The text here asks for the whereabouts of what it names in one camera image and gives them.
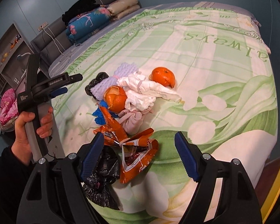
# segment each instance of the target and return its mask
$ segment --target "bed sheet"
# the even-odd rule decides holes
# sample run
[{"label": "bed sheet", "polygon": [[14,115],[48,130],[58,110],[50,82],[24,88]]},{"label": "bed sheet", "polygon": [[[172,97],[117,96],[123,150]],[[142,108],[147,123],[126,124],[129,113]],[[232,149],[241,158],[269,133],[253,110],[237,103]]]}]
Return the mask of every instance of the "bed sheet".
[{"label": "bed sheet", "polygon": [[[197,184],[187,176],[174,146],[187,140],[216,159],[238,158],[256,186],[277,139],[277,99],[266,47],[250,16],[224,9],[181,7],[144,10],[93,43],[66,71],[83,81],[52,100],[66,154],[93,138],[96,101],[85,86],[122,63],[141,74],[164,66],[176,76],[184,103],[157,99],[140,130],[152,127],[159,151],[128,184],[112,185],[121,211],[91,203],[108,223],[174,223],[183,216]],[[214,216],[218,179],[207,220]]]},{"label": "bed sheet", "polygon": [[172,9],[172,8],[181,8],[181,7],[203,7],[203,8],[218,8],[218,9],[227,9],[232,10],[236,13],[240,13],[243,15],[250,16],[254,23],[252,23],[255,27],[255,29],[259,32],[259,29],[256,24],[258,24],[256,18],[252,13],[247,11],[246,9],[243,9],[241,7],[232,6],[228,4],[223,3],[214,3],[214,2],[180,2],[180,3],[169,3],[169,4],[160,4],[157,6],[151,6],[139,9],[124,18],[113,22],[111,25],[107,26],[106,28],[99,31],[97,34],[89,38],[87,41],[82,43],[81,45],[78,45],[77,47],[72,46],[69,49],[64,52],[64,55],[60,55],[50,66],[49,68],[49,75],[50,77],[57,76],[63,72],[82,54],[84,51],[89,48],[96,40],[98,40],[100,37],[104,36],[106,33],[111,31],[112,29],[116,28],[121,23],[127,21],[128,19],[132,18],[133,16],[140,14],[145,9]]}]

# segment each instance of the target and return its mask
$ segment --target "yellow strip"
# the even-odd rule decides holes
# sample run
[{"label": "yellow strip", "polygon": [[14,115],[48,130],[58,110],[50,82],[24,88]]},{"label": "yellow strip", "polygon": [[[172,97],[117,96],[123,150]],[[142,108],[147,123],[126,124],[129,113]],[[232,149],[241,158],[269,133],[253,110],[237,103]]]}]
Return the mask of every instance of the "yellow strip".
[{"label": "yellow strip", "polygon": [[270,189],[269,194],[267,195],[267,198],[265,199],[265,202],[261,207],[262,223],[265,223],[265,221],[267,220],[279,195],[280,195],[280,169],[272,185],[272,188]]}]

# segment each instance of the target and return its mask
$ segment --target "power outlet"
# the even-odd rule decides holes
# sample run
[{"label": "power outlet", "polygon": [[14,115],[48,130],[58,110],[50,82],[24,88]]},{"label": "power outlet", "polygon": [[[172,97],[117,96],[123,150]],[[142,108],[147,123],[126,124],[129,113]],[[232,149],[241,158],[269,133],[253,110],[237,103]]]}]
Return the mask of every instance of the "power outlet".
[{"label": "power outlet", "polygon": [[40,25],[37,29],[38,29],[38,31],[40,32],[45,26],[47,26],[48,25],[48,22],[47,21],[45,21],[42,25]]}]

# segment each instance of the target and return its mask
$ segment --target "black sleeve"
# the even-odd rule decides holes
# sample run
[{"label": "black sleeve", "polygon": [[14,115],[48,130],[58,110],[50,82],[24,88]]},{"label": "black sleeve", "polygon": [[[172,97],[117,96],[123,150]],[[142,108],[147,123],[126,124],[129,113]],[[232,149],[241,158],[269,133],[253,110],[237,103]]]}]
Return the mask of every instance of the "black sleeve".
[{"label": "black sleeve", "polygon": [[0,157],[0,207],[16,222],[21,197],[33,170],[33,165],[25,166],[5,148]]}]

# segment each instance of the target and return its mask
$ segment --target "hand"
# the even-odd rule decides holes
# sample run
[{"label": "hand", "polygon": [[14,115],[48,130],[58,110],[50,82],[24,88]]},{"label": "hand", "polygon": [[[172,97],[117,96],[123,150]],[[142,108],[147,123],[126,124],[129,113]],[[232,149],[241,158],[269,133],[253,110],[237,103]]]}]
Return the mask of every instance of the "hand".
[{"label": "hand", "polygon": [[[49,137],[52,134],[53,108],[49,108],[48,114],[41,119],[41,127],[36,132],[41,138]],[[26,166],[32,158],[32,151],[28,142],[25,124],[35,118],[34,113],[22,112],[15,121],[15,142],[11,147],[13,154]]]}]

